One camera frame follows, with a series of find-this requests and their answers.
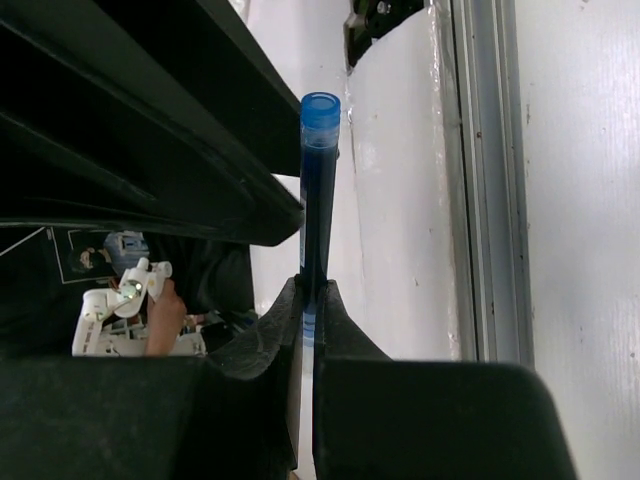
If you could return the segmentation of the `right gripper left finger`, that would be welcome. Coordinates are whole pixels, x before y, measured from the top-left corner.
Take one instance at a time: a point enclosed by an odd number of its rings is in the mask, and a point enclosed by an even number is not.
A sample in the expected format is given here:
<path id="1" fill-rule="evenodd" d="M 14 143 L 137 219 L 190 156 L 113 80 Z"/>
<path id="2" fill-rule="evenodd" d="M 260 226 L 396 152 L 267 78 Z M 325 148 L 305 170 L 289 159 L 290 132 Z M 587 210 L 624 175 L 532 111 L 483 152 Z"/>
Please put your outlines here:
<path id="1" fill-rule="evenodd" d="M 298 463 L 301 289 L 214 353 L 1 364 L 5 479 L 284 479 Z"/>

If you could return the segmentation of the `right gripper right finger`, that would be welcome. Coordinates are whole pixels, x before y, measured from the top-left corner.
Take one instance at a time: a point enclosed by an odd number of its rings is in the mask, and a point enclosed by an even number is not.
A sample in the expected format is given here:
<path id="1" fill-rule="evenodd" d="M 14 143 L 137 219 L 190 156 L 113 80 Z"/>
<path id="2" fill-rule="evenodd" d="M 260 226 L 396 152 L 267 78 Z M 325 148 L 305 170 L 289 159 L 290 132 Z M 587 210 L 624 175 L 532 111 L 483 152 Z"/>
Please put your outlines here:
<path id="1" fill-rule="evenodd" d="M 313 456 L 321 479 L 573 479 L 552 397 L 531 370 L 389 358 L 335 282 L 315 326 Z"/>

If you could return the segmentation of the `blue pen bottom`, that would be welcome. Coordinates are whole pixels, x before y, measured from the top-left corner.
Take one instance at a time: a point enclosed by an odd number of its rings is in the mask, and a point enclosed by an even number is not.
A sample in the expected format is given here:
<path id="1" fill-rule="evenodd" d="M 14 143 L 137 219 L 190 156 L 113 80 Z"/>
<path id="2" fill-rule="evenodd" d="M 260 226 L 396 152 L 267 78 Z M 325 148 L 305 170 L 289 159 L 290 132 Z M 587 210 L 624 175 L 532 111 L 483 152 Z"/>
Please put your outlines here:
<path id="1" fill-rule="evenodd" d="M 315 354 L 321 340 L 321 311 L 328 283 L 341 102 L 328 92 L 312 92 L 301 100 L 300 279 L 303 288 L 303 378 L 315 385 Z"/>

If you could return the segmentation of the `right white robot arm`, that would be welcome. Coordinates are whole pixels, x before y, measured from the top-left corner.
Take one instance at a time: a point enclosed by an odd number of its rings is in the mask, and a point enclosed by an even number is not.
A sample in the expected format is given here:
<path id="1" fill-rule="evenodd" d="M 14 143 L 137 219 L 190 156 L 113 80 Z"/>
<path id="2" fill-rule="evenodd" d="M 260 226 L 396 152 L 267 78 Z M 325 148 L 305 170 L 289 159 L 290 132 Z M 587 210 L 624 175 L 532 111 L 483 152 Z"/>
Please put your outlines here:
<path id="1" fill-rule="evenodd" d="M 572 479 L 516 366 L 389 358 L 327 277 L 341 107 L 227 1 L 1 5 L 1 475 Z"/>

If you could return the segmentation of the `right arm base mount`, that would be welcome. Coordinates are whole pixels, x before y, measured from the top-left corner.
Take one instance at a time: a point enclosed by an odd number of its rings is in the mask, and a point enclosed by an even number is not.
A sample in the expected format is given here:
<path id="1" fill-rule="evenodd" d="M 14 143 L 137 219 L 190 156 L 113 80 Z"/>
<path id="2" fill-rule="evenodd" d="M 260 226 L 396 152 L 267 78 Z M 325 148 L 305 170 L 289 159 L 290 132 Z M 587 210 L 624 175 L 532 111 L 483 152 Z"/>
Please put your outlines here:
<path id="1" fill-rule="evenodd" d="M 425 8 L 423 0 L 353 0 L 344 23 L 347 69 L 353 69 L 374 42 Z"/>

